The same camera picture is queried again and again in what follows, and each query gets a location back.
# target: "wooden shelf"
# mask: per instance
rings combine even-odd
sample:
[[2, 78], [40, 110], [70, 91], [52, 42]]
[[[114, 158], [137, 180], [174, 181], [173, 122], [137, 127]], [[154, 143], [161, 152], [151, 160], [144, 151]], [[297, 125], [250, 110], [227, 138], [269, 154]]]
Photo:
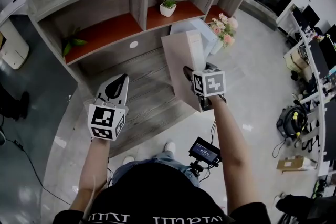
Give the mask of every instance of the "wooden shelf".
[[141, 27], [130, 13], [92, 25], [76, 35], [77, 38], [88, 43], [73, 47], [69, 54], [65, 56], [65, 62], [70, 65], [99, 48], [140, 32], [142, 32]]
[[205, 23], [206, 24], [212, 23], [212, 19], [213, 18], [218, 19], [219, 15], [221, 13], [223, 13], [225, 16], [227, 16], [227, 14], [219, 6], [212, 5], [209, 12], [208, 12], [208, 15], [205, 18]]
[[202, 16], [204, 16], [204, 13], [189, 0], [178, 2], [175, 12], [170, 17], [161, 15], [159, 6], [149, 7], [147, 10], [147, 29], [166, 26], [181, 20], [199, 18]]

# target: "person's right arm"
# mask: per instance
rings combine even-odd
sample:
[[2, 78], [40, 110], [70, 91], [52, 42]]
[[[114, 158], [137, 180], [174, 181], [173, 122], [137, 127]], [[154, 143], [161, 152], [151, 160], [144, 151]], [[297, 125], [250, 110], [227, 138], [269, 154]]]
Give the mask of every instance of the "person's right arm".
[[223, 162], [228, 213], [259, 202], [250, 165], [250, 154], [243, 134], [226, 103], [219, 97], [210, 97], [217, 125], [219, 148]]

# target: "white vase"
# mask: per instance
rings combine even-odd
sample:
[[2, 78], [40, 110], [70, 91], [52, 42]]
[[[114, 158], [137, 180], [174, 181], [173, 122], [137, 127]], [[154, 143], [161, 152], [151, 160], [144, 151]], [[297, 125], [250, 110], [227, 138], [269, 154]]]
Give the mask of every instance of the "white vase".
[[218, 38], [215, 46], [212, 48], [212, 50], [210, 51], [210, 53], [212, 55], [218, 53], [218, 51], [220, 50], [220, 48], [222, 48], [222, 46], [223, 46], [223, 42], [221, 41], [220, 38]]
[[172, 16], [172, 14], [174, 13], [175, 9], [176, 9], [176, 4], [172, 8], [167, 8], [167, 7], [163, 6], [163, 3], [160, 5], [160, 13], [163, 16], [166, 16], [166, 17]]

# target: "flower bouquet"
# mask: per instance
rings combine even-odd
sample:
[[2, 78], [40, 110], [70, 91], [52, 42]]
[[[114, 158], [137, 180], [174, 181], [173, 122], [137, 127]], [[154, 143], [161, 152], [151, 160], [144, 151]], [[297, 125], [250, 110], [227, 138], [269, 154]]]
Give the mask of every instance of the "flower bouquet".
[[223, 13], [219, 15], [219, 20], [213, 18], [213, 21], [214, 22], [211, 23], [210, 27], [219, 39], [212, 49], [211, 54], [217, 53], [221, 47], [225, 48], [233, 45], [235, 42], [234, 36], [238, 28], [237, 20], [233, 17], [228, 18]]

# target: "black shoe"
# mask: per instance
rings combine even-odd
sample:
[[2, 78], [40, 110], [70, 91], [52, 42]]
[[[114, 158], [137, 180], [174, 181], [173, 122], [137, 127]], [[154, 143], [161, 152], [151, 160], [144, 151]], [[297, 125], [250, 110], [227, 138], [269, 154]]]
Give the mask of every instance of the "black shoe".
[[29, 93], [24, 92], [20, 100], [20, 117], [25, 119], [28, 113]]

